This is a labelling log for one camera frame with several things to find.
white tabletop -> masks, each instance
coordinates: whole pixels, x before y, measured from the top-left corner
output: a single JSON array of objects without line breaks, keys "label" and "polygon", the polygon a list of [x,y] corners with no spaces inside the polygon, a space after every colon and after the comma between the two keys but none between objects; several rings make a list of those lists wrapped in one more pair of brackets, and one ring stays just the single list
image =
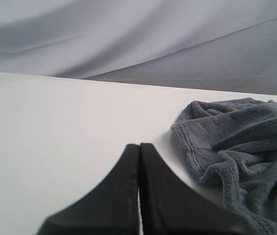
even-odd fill
[{"label": "white tabletop", "polygon": [[[0,73],[0,235],[34,234],[84,196],[127,143],[151,142],[189,178],[170,125],[191,101],[277,96]],[[214,199],[214,194],[206,194]]]}]

white surface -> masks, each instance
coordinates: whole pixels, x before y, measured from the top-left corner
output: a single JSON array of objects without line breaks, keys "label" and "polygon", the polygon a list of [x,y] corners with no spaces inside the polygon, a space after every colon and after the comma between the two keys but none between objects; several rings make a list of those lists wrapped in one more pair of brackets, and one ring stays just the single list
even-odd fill
[{"label": "white surface", "polygon": [[275,18],[277,0],[0,0],[0,71],[86,78]]},{"label": "white surface", "polygon": [[152,142],[195,187],[170,125],[193,100],[247,96],[277,101],[272,95],[0,73],[0,235],[34,234],[46,216],[95,187],[127,143]]}]

white table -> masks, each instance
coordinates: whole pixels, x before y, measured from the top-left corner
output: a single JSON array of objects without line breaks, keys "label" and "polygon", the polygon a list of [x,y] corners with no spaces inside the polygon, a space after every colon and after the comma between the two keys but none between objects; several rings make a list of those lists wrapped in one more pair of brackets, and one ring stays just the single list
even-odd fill
[{"label": "white table", "polygon": [[34,234],[43,220],[84,196],[127,143],[151,142],[196,186],[170,125],[191,101],[277,96],[153,87],[0,73],[0,235]]}]

gray-blue towel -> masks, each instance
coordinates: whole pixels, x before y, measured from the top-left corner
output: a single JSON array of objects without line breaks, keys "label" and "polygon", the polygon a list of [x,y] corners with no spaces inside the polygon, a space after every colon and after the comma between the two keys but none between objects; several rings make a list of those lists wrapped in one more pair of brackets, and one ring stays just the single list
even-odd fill
[{"label": "gray-blue towel", "polygon": [[191,175],[223,184],[224,206],[258,235],[277,234],[277,103],[194,101],[171,127]]}]

white fabric backdrop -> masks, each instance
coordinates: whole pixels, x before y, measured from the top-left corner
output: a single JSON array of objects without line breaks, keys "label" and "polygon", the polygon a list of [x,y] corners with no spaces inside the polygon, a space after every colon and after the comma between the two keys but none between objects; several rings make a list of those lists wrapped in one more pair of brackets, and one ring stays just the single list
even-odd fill
[{"label": "white fabric backdrop", "polygon": [[86,78],[275,18],[277,0],[0,0],[0,71]]}]

